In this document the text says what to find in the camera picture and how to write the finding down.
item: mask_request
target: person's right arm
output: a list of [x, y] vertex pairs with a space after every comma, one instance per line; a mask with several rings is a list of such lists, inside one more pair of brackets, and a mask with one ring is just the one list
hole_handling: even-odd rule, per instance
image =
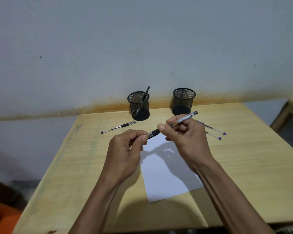
[[[172, 123], [184, 116], [172, 117], [166, 122]], [[188, 167], [199, 176], [229, 233], [274, 233], [213, 158], [203, 124], [190, 118], [173, 128], [168, 124], [159, 124], [157, 128], [166, 140], [175, 143]]]

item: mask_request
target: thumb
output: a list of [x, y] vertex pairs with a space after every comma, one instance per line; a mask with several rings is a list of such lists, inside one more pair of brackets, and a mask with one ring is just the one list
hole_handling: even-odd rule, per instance
[[132, 153], [140, 154], [142, 145], [145, 143], [145, 141], [147, 141], [148, 138], [149, 137], [147, 135], [140, 135], [138, 138], [136, 138], [133, 142], [133, 145], [131, 146]]
[[179, 137], [178, 134], [173, 128], [171, 128], [168, 124], [158, 124], [157, 129], [166, 137], [170, 138], [171, 141], [175, 142]]

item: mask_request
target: person's right hand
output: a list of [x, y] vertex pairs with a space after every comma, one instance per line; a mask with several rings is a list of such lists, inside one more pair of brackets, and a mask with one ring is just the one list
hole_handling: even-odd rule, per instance
[[213, 160], [209, 149], [204, 125], [193, 118], [183, 121], [173, 127], [168, 124], [185, 117], [186, 114], [169, 118], [167, 124], [158, 124], [158, 130], [166, 136], [167, 141], [175, 143], [179, 154], [188, 167], [196, 172], [200, 165]]

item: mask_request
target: fingernail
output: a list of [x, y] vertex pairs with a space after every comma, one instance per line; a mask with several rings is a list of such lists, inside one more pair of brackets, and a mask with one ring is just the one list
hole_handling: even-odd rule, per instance
[[144, 135], [144, 136], [142, 137], [142, 141], [145, 142], [145, 141], [147, 141], [148, 138], [149, 138], [148, 135]]
[[161, 123], [157, 124], [157, 129], [162, 132], [165, 129], [165, 126]]

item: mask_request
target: person's left hand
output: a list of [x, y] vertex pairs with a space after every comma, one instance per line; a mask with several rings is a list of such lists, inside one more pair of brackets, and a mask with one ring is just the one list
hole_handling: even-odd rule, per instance
[[110, 140], [101, 176], [107, 177], [114, 184], [130, 177], [139, 165], [140, 151], [147, 144], [147, 139], [148, 132], [144, 130], [129, 129], [115, 135]]

